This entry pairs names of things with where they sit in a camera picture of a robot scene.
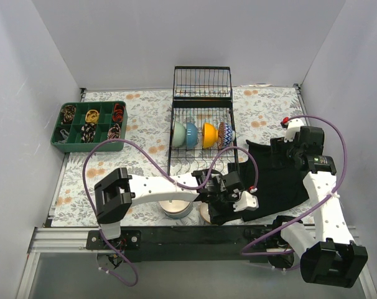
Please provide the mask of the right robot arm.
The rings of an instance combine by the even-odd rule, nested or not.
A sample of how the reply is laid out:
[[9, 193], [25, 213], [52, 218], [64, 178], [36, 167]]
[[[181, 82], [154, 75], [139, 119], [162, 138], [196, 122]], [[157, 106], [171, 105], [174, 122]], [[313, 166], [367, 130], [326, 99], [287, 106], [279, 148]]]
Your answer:
[[277, 247], [290, 245], [300, 258], [300, 273], [307, 283], [351, 288], [368, 260], [366, 248], [356, 245], [343, 216], [333, 158], [323, 155], [323, 129], [288, 122], [283, 138], [271, 140], [278, 162], [299, 171], [312, 211], [315, 236], [296, 222], [271, 231]]

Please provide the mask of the orange rimmed white bowl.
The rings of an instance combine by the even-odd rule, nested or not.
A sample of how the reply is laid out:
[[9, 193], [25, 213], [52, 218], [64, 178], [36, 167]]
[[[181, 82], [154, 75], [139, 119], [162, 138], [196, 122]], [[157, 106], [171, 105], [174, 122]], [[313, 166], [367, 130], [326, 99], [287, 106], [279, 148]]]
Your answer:
[[206, 223], [211, 224], [207, 203], [202, 203], [200, 205], [200, 215]]

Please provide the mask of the pale green bowl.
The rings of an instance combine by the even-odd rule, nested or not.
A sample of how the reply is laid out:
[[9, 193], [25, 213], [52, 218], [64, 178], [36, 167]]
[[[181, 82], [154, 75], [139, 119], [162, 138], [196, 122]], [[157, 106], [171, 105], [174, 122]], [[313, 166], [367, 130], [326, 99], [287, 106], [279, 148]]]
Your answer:
[[185, 144], [186, 128], [179, 122], [174, 123], [172, 129], [172, 147], [178, 148]]

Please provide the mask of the orange navy rolled tie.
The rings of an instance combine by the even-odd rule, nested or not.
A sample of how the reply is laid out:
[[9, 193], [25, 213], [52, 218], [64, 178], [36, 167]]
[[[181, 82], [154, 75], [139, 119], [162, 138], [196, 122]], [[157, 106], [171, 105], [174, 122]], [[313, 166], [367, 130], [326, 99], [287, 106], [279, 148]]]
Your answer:
[[115, 123], [121, 123], [123, 121], [124, 110], [125, 110], [124, 105], [120, 103], [116, 103], [114, 105], [112, 119]]

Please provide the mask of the green plastic organizer tray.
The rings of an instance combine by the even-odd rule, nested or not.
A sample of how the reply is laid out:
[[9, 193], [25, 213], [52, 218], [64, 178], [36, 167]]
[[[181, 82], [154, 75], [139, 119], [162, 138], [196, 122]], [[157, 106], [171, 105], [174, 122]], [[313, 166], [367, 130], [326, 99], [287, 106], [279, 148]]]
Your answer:
[[[128, 113], [126, 104], [122, 101], [113, 101], [113, 102], [79, 102], [79, 103], [66, 103], [65, 105], [75, 105], [77, 111], [75, 117], [71, 124], [63, 125], [61, 124], [61, 109], [55, 124], [52, 137], [50, 139], [51, 145], [55, 146], [58, 150], [63, 153], [76, 153], [76, 152], [90, 152], [98, 144], [108, 140], [107, 134], [110, 127], [115, 124], [112, 119], [113, 108], [116, 103], [120, 103], [125, 106], [124, 118], [121, 123], [118, 123], [121, 126], [121, 137], [123, 139], [126, 133], [126, 125], [128, 120]], [[85, 115], [88, 110], [98, 110], [100, 113], [100, 118], [96, 124], [96, 133], [95, 139], [91, 143], [82, 143], [81, 142], [81, 128], [86, 123]], [[54, 143], [54, 134], [57, 128], [63, 128], [69, 131], [69, 137], [65, 144], [55, 144]], [[124, 144], [116, 142], [116, 139], [108, 140], [109, 142], [103, 145], [99, 150], [110, 152], [110, 151], [120, 151], [122, 150]]]

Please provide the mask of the yellow bowl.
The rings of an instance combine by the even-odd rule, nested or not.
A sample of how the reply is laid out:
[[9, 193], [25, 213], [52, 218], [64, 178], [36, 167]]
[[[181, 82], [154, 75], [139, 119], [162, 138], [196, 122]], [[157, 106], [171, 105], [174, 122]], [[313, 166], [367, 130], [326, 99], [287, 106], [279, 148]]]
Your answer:
[[210, 123], [204, 123], [202, 127], [204, 149], [211, 148], [218, 141], [218, 130]]

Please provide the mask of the pink floral rolled tie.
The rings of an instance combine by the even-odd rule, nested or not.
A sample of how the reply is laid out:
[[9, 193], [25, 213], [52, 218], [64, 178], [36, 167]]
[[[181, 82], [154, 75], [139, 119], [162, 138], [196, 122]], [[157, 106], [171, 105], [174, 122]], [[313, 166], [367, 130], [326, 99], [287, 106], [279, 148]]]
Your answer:
[[108, 130], [107, 139], [120, 139], [121, 137], [121, 126], [118, 123], [113, 124]]

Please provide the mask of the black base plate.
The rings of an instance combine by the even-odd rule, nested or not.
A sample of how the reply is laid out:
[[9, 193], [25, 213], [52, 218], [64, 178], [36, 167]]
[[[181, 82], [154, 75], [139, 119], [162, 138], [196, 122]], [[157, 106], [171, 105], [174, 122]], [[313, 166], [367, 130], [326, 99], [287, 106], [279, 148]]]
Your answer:
[[300, 258], [274, 235], [255, 245], [253, 252], [284, 252], [283, 255], [242, 256], [241, 249], [271, 231], [271, 225], [192, 225], [122, 227], [121, 236], [110, 241], [131, 262], [247, 260], [271, 262], [291, 268]]

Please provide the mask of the floral table cloth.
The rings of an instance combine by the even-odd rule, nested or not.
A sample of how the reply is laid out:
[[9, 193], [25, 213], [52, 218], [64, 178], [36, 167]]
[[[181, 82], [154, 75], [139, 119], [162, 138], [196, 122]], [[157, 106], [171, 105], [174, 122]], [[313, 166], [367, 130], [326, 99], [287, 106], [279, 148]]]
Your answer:
[[171, 175], [190, 173], [208, 168], [226, 173], [228, 165], [244, 162], [244, 153], [228, 151], [222, 155], [216, 149], [198, 146], [193, 151], [170, 150], [170, 120], [181, 124], [204, 123], [218, 126], [233, 121], [236, 142], [246, 148], [249, 141], [266, 145], [271, 138], [284, 134], [280, 121], [303, 112], [297, 92], [289, 87], [235, 88], [232, 108], [194, 108], [190, 111], [172, 109], [170, 90], [143, 90], [125, 92], [87, 92], [85, 105], [115, 101], [127, 106], [126, 138], [129, 141], [121, 151], [107, 153], [101, 149], [93, 156], [72, 153], [62, 171], [58, 198], [52, 208], [52, 227], [94, 227], [96, 217], [90, 206], [94, 200], [94, 185], [116, 168], [125, 167], [129, 173], [157, 176], [161, 169]]

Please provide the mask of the brown patterned rolled tie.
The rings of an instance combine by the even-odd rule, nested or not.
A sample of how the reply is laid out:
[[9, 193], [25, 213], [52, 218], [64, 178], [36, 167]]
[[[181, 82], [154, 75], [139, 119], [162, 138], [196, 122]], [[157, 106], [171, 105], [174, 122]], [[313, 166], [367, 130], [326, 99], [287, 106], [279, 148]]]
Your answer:
[[65, 105], [61, 109], [61, 124], [66, 125], [66, 124], [71, 124], [74, 117], [75, 113], [77, 111], [77, 108], [75, 105]]

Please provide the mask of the grey rolled tie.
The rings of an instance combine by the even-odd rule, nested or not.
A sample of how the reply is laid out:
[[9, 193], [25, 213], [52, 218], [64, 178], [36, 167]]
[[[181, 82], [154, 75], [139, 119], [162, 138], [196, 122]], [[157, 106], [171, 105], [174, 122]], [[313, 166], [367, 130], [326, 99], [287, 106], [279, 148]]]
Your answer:
[[57, 128], [54, 134], [55, 144], [65, 144], [69, 137], [69, 131], [63, 128]]

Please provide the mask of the light blue bowl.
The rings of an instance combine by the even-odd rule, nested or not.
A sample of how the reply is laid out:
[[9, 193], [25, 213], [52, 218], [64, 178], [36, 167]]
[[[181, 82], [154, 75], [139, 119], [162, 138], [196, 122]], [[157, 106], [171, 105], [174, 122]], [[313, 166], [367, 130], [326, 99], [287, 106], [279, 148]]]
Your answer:
[[164, 211], [164, 214], [172, 219], [181, 219], [183, 217], [186, 217], [187, 215], [189, 215], [191, 213], [193, 209], [193, 206], [192, 205], [189, 205], [187, 206], [186, 208], [180, 210], [180, 211], [177, 211], [177, 212], [172, 212], [172, 211], [169, 211], [167, 209], [162, 209]]

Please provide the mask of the yellow patterned rolled tie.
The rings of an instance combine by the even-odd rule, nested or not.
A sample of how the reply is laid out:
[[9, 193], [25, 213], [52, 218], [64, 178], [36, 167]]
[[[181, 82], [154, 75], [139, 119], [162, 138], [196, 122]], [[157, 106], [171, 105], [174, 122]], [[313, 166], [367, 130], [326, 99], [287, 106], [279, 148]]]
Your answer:
[[99, 113], [98, 110], [95, 110], [95, 109], [88, 110], [86, 115], [85, 115], [85, 122], [97, 124], [99, 118], [100, 118], [100, 113]]

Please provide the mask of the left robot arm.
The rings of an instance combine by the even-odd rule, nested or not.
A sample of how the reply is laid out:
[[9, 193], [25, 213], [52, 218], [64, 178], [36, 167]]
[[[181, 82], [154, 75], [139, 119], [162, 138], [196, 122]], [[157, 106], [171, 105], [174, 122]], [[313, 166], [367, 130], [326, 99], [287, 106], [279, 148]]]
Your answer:
[[95, 184], [96, 220], [100, 241], [108, 249], [122, 241], [120, 222], [129, 208], [149, 202], [206, 202], [209, 206], [228, 206], [232, 212], [249, 207], [252, 195], [244, 188], [237, 172], [221, 175], [214, 171], [206, 181], [206, 171], [194, 171], [167, 179], [128, 174], [118, 168]]

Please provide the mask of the blue zigzag patterned bowl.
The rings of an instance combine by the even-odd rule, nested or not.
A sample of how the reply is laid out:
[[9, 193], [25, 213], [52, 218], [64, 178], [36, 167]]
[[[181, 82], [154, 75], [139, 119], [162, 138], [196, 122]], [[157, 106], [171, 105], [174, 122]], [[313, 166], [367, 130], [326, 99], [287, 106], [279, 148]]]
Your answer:
[[232, 126], [226, 122], [221, 122], [218, 127], [218, 141], [217, 147], [222, 150], [235, 140], [235, 131]]

